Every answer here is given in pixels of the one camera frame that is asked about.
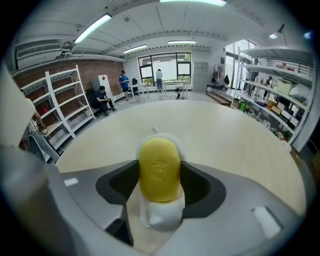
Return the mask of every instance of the man in blue shirt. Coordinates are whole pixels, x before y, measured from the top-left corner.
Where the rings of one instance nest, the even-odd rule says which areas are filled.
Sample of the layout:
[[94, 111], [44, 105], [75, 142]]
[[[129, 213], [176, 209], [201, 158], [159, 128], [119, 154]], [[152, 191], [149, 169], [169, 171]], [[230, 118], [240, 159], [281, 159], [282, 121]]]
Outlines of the man in blue shirt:
[[121, 75], [119, 77], [119, 82], [121, 84], [122, 91], [124, 92], [125, 100], [127, 101], [128, 100], [128, 91], [129, 91], [129, 86], [128, 86], [129, 79], [125, 75], [125, 73], [126, 72], [124, 70], [121, 71]]
[[100, 105], [100, 108], [102, 109], [102, 111], [104, 112], [104, 115], [106, 117], [109, 116], [109, 114], [107, 112], [107, 110], [108, 110], [107, 103], [109, 103], [112, 111], [117, 111], [114, 108], [114, 105], [113, 105], [111, 99], [107, 97], [106, 88], [104, 86], [100, 86], [99, 90], [97, 90], [95, 92], [95, 98], [98, 101], [98, 104]]

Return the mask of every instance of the table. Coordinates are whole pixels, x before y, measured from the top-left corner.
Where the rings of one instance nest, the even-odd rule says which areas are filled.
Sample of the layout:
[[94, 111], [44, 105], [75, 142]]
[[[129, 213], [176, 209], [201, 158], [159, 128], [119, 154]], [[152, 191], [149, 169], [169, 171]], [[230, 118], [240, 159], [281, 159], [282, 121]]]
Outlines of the table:
[[183, 86], [183, 89], [182, 89], [182, 96], [184, 97], [188, 97], [188, 87], [185, 85], [188, 85], [189, 84], [189, 81], [185, 81], [185, 80], [180, 80], [180, 81], [163, 81], [162, 84], [164, 85], [164, 90], [163, 92], [165, 92], [165, 97], [167, 97], [167, 85], [181, 85]]
[[148, 96], [148, 98], [149, 98], [148, 85], [147, 85], [146, 83], [139, 83], [139, 84], [135, 84], [135, 85], [130, 85], [130, 86], [129, 86], [130, 89], [131, 89], [131, 91], [132, 91], [132, 98], [133, 98], [133, 101], [134, 101], [134, 102], [136, 102], [136, 99], [135, 99], [135, 94], [134, 94], [133, 88], [135, 88], [135, 87], [138, 88], [139, 98], [141, 98], [141, 97], [140, 97], [140, 89], [143, 88], [143, 86], [146, 87], [146, 94], [147, 94], [147, 96]]
[[[298, 167], [276, 136], [239, 111], [210, 102], [166, 100], [118, 111], [75, 138], [57, 167], [65, 173], [134, 160], [152, 127], [177, 136], [187, 161], [250, 178], [298, 214], [306, 211]], [[105, 144], [97, 143], [101, 135]]]

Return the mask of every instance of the ceiling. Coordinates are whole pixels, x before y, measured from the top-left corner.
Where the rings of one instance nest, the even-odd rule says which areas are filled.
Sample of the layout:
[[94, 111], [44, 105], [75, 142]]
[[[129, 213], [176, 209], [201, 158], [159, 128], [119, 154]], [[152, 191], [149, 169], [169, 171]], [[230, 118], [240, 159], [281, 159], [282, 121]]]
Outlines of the ceiling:
[[[73, 44], [105, 13], [112, 19]], [[282, 22], [296, 31], [296, 24], [283, 13], [281, 7], [264, 0], [227, 0], [224, 7], [159, 0], [44, 0], [17, 31], [6, 60], [14, 66], [17, 51], [52, 43], [62, 43], [70, 54], [113, 57], [144, 44], [147, 49], [168, 47], [169, 40], [196, 40], [194, 48], [207, 51], [244, 38], [271, 45], [275, 42], [269, 34]]]

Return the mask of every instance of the wooden step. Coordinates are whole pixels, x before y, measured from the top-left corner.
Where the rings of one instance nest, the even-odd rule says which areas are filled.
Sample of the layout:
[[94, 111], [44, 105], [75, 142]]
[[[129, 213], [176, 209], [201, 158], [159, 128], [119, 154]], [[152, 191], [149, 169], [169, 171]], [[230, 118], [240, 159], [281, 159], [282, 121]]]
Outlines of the wooden step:
[[230, 107], [230, 105], [231, 105], [231, 101], [230, 100], [228, 100], [227, 98], [222, 97], [222, 96], [220, 96], [220, 95], [218, 95], [216, 93], [207, 92], [206, 95], [210, 96], [212, 99], [214, 99], [216, 102], [220, 103], [223, 106]]

